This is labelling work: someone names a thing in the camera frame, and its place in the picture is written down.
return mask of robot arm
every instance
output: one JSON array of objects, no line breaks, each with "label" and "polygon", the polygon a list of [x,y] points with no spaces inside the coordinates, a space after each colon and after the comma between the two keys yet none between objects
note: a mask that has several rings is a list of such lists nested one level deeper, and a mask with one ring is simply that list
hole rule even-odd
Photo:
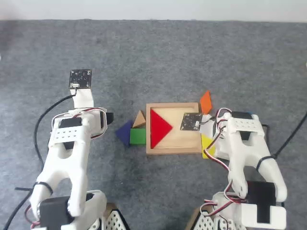
[{"label": "robot arm", "polygon": [[[216,122],[209,118],[206,115],[205,120],[202,120],[200,132],[213,138],[213,134],[221,130],[221,137],[215,143],[214,157],[229,160],[228,181],[235,194],[248,202],[233,203],[221,213],[229,219],[238,220],[246,227],[284,229],[286,211],[275,203],[286,200],[287,189],[276,161],[268,159],[260,166],[259,173],[265,183],[247,182],[244,176],[245,166],[256,168],[262,157],[270,156],[258,116],[229,111],[218,117]],[[268,197],[271,200],[263,203]],[[213,200],[218,203],[218,207],[229,202],[224,193],[217,193]]]},{"label": "robot arm", "polygon": [[[102,219],[106,208],[106,196],[101,191],[87,192],[91,139],[103,135],[107,124],[112,122],[105,108],[93,108],[90,80],[90,70],[71,71],[70,87],[78,87],[73,98],[75,109],[56,116],[52,122],[45,166],[30,198],[33,214],[42,230],[88,229]],[[70,196],[49,198],[65,178],[72,184]]]}]

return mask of green square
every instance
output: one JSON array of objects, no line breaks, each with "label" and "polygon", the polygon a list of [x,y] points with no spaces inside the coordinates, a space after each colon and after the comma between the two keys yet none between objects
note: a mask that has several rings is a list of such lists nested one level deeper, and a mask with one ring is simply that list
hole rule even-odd
[{"label": "green square", "polygon": [[131,145],[146,145],[146,129],[132,128],[130,130],[130,144]]}]

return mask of yellow triangle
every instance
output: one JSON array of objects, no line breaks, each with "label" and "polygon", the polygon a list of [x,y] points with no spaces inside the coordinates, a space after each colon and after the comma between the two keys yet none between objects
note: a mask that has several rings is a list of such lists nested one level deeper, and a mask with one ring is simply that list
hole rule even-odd
[{"label": "yellow triangle", "polygon": [[[204,159],[208,159],[206,154],[203,152],[212,142],[213,140],[211,138],[208,138],[204,134],[201,134],[201,145],[202,145],[202,157]],[[209,154],[213,156],[215,153],[215,146],[213,145],[211,149],[209,149]]]},{"label": "yellow triangle", "polygon": [[132,128],[137,128],[137,127],[140,127],[140,126],[142,126],[144,124],[146,124],[145,117],[144,117],[142,111],[139,110],[138,115],[136,116],[136,119],[135,119],[135,121],[133,123]]}]

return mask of beige triangle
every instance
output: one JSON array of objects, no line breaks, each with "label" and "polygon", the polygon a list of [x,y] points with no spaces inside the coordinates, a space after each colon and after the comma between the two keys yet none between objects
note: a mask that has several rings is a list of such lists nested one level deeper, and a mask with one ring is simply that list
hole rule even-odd
[{"label": "beige triangle", "polygon": [[145,124],[146,124],[145,117],[144,117],[142,111],[139,110],[138,115],[136,116],[136,119],[133,123],[132,128],[137,128],[137,127],[140,127],[140,126],[145,125]]}]

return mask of circuit board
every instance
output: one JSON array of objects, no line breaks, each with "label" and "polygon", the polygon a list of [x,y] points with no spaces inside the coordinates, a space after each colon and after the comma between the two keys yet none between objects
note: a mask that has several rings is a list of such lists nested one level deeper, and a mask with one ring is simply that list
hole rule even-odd
[{"label": "circuit board", "polygon": [[202,113],[184,113],[180,130],[199,131]]},{"label": "circuit board", "polygon": [[69,88],[90,89],[92,82],[91,69],[73,69],[69,79]]}]

